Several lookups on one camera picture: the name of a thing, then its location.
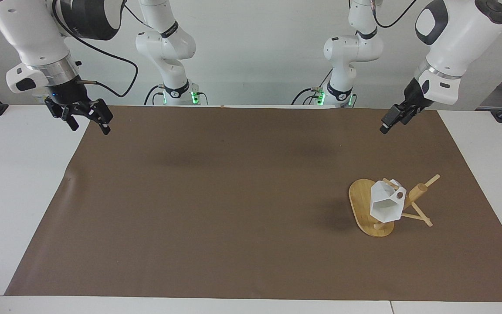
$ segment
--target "brown surface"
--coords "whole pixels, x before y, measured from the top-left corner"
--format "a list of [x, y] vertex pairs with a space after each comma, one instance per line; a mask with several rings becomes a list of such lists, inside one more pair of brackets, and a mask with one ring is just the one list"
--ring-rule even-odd
[[370, 236], [384, 237], [394, 230], [394, 221], [382, 223], [371, 216], [371, 187], [374, 184], [373, 180], [359, 179], [350, 186], [348, 196], [359, 229]]
[[[438, 113], [114, 107], [91, 123], [6, 295], [502, 301], [502, 226]], [[353, 181], [442, 179], [376, 239]]]

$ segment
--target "oval wooden base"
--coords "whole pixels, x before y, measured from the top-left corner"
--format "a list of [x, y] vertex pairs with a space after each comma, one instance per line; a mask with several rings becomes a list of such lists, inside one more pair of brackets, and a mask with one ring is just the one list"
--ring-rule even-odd
[[361, 231], [374, 237], [388, 236], [394, 230], [394, 221], [384, 223], [383, 226], [377, 230], [374, 225], [379, 221], [369, 215], [371, 207], [371, 187], [373, 184], [375, 184], [375, 181], [369, 179], [359, 179], [352, 183], [348, 193], [352, 211], [354, 212], [357, 226], [359, 226]]

